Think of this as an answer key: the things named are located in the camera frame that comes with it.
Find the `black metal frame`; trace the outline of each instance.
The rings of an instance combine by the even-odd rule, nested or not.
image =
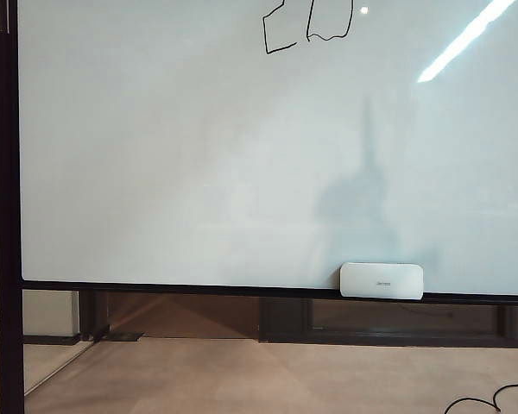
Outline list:
[[[17,0],[0,0],[0,412],[2,414],[24,412],[22,289],[205,293],[272,298],[342,298],[338,291],[326,289],[125,285],[23,280],[17,40]],[[518,296],[427,293],[422,302],[518,305]]]
[[[435,335],[419,332],[350,332],[319,330],[313,324],[312,299],[264,298],[259,340],[275,343],[322,343],[385,347],[518,348],[516,308],[497,305],[494,333]]]

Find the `stand leg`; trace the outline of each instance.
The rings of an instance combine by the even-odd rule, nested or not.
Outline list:
[[[0,32],[0,414],[23,414],[19,142],[11,63],[11,35]]]

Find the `floor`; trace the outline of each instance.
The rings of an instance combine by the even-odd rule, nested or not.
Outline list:
[[[259,299],[208,295],[109,293],[113,332],[154,338],[259,336]]]
[[[27,413],[441,413],[509,382],[517,349],[142,338],[93,346],[27,397]],[[518,414],[518,389],[500,404]],[[467,403],[453,414],[488,412]]]
[[[88,342],[73,346],[25,345],[25,392],[32,392],[59,367],[90,347]]]

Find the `power cord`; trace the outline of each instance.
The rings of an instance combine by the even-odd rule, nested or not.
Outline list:
[[[499,388],[497,391],[495,391],[495,393],[493,394],[493,402],[490,402],[490,401],[486,401],[485,399],[480,399],[480,398],[472,398],[472,397],[465,397],[465,398],[459,398],[459,399],[456,399],[454,400],[452,403],[450,403],[447,408],[445,409],[445,413],[444,414],[447,414],[449,412],[449,410],[457,405],[458,403],[462,403],[463,401],[476,401],[478,403],[483,403],[483,404],[486,404],[486,405],[489,405],[493,408],[495,408],[495,410],[497,412],[501,412],[501,408],[499,407],[499,405],[497,404],[497,395],[499,395],[500,392],[508,389],[508,388],[516,388],[518,386],[518,384],[509,384],[507,386],[502,386],[501,388]]]

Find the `beige carpet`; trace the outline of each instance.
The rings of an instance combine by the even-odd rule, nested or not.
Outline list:
[[[442,413],[518,381],[517,349],[372,348],[143,338],[99,343],[27,400],[30,414]],[[518,389],[504,412],[518,414]],[[475,404],[453,414],[491,413]]]
[[[31,391],[51,373],[90,347],[90,345],[89,342],[79,342],[71,347],[25,345],[25,391]]]

